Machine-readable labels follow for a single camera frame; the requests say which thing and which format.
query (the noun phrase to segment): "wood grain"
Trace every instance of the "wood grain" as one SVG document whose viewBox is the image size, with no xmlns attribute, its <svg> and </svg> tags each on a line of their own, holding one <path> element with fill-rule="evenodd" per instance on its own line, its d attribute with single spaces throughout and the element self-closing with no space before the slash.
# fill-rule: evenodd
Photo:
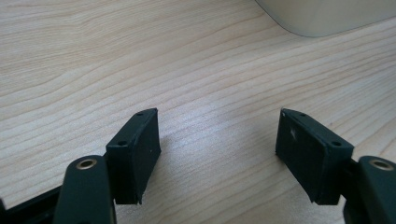
<svg viewBox="0 0 396 224">
<path fill-rule="evenodd" d="M 275 156 L 282 106 L 396 161 L 396 19 L 306 38 L 254 1 L 2 1 L 0 75 L 7 207 L 150 107 L 163 153 L 119 223 L 343 223 Z"/>
</svg>

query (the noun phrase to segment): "light wood surface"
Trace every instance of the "light wood surface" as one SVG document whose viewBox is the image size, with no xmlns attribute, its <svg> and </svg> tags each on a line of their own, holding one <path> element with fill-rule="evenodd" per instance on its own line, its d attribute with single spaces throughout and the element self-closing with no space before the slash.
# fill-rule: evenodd
<svg viewBox="0 0 396 224">
<path fill-rule="evenodd" d="M 275 155 L 300 110 L 396 161 L 396 19 L 291 34 L 253 0 L 2 1 L 0 197 L 62 184 L 134 113 L 159 109 L 163 153 L 119 223 L 343 223 Z"/>
</svg>

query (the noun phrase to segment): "wooden table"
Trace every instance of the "wooden table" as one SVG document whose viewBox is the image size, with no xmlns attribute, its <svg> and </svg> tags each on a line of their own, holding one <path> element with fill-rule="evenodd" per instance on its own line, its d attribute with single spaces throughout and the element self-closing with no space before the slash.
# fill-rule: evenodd
<svg viewBox="0 0 396 224">
<path fill-rule="evenodd" d="M 396 161 L 396 19 L 307 38 L 253 0 L 3 1 L 0 75 L 7 208 L 151 107 L 163 153 L 119 223 L 343 223 L 276 157 L 282 106 Z"/>
</svg>

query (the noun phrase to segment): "screw hole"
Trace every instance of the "screw hole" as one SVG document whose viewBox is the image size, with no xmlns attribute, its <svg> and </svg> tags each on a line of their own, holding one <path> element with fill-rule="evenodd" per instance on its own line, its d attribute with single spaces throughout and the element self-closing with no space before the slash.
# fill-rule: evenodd
<svg viewBox="0 0 396 224">
<path fill-rule="evenodd" d="M 87 160 L 79 162 L 76 167 L 79 170 L 86 170 L 86 169 L 90 169 L 91 167 L 93 167 L 96 163 L 97 163 L 97 161 L 94 159 L 87 159 Z"/>
<path fill-rule="evenodd" d="M 340 147 L 340 146 L 341 146 L 341 143 L 339 143 L 339 142 L 332 142 L 332 144 L 333 144 L 334 146 L 337 146 L 337 147 Z"/>
<path fill-rule="evenodd" d="M 385 170 L 385 171 L 392 171 L 393 166 L 391 166 L 389 163 L 385 161 L 380 161 L 380 160 L 371 160 L 370 164 L 372 164 L 375 168 Z"/>
<path fill-rule="evenodd" d="M 120 147 L 126 146 L 128 143 L 126 141 L 119 141 L 117 143 Z"/>
</svg>

